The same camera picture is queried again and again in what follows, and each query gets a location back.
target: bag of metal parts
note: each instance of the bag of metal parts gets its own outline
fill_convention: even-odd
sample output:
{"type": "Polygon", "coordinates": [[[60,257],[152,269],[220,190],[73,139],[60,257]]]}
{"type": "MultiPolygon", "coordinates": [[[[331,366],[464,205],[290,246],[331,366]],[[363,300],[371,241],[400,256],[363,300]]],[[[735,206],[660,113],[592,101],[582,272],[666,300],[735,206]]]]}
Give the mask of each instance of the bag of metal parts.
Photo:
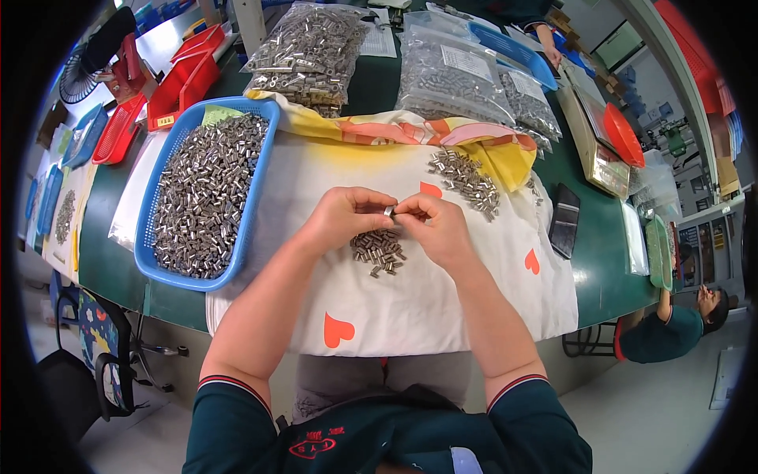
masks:
{"type": "Polygon", "coordinates": [[[419,25],[406,28],[403,38],[396,110],[427,120],[466,117],[515,125],[490,50],[419,25]]]}
{"type": "Polygon", "coordinates": [[[287,100],[337,118],[370,30],[365,8],[294,2],[240,72],[252,72],[248,90],[281,93],[287,100]]]}
{"type": "Polygon", "coordinates": [[[563,135],[540,83],[529,74],[502,64],[497,65],[497,72],[513,107],[514,119],[557,142],[563,135]]]}
{"type": "Polygon", "coordinates": [[[553,145],[550,144],[550,139],[545,137],[542,133],[535,132],[529,127],[523,127],[521,125],[516,125],[513,127],[513,130],[516,130],[517,132],[526,133],[528,136],[531,137],[532,140],[537,144],[537,149],[543,152],[552,153],[553,152],[553,145]]]}

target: black phone case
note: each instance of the black phone case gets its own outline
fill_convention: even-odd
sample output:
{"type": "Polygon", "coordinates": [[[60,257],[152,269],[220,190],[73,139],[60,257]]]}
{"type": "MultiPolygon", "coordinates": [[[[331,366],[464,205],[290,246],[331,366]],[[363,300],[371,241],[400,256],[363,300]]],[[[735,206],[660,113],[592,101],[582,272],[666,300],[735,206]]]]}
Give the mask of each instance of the black phone case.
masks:
{"type": "Polygon", "coordinates": [[[553,249],[566,259],[570,259],[574,252],[580,203],[576,194],[564,183],[558,185],[558,195],[553,207],[553,221],[550,223],[548,237],[553,249]]]}

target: hand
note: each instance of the hand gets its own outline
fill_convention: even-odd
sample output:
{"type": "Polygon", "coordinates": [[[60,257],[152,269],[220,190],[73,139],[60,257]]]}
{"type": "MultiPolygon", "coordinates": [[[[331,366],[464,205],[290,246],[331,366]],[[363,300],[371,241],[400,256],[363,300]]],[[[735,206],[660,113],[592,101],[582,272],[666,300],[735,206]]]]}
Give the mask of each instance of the hand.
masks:
{"type": "Polygon", "coordinates": [[[299,231],[307,247],[319,256],[336,250],[362,232],[392,228],[384,208],[397,199],[364,187],[333,187],[318,201],[299,231]]]}
{"type": "Polygon", "coordinates": [[[452,202],[414,194],[397,205],[395,219],[418,240],[429,259],[451,276],[478,259],[463,211],[452,202]]]}
{"type": "Polygon", "coordinates": [[[545,56],[547,56],[548,59],[550,59],[550,62],[553,63],[553,67],[558,70],[558,64],[561,64],[561,60],[563,59],[563,55],[561,54],[558,49],[556,49],[555,46],[544,46],[545,49],[545,56]]]}

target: worker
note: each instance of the worker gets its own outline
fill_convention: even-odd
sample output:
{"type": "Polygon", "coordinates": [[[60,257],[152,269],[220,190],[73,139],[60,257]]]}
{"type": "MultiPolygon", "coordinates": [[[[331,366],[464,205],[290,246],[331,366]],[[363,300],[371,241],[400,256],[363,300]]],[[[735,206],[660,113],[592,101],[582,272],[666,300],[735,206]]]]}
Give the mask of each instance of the worker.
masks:
{"type": "Polygon", "coordinates": [[[526,325],[474,252],[462,210],[426,194],[398,204],[366,188],[335,187],[218,326],[182,472],[591,472],[591,456],[526,325]],[[357,234],[392,228],[383,210],[394,205],[396,221],[455,282],[487,413],[461,410],[468,352],[390,357],[392,384],[383,384],[378,358],[300,356],[293,424],[278,420],[277,435],[268,380],[316,262],[357,234]]]}
{"type": "Polygon", "coordinates": [[[513,24],[524,32],[534,31],[540,40],[545,56],[555,69],[561,64],[563,56],[553,41],[553,28],[545,22],[545,15],[550,10],[553,0],[496,0],[490,2],[487,10],[513,24]]]}
{"type": "MultiPolygon", "coordinates": [[[[672,257],[672,266],[676,260],[672,257]]],[[[671,304],[671,293],[661,288],[655,312],[644,317],[644,310],[621,317],[619,349],[624,357],[637,363],[676,359],[690,352],[706,334],[718,331],[729,314],[729,295],[700,285],[696,308],[671,304]]]]}

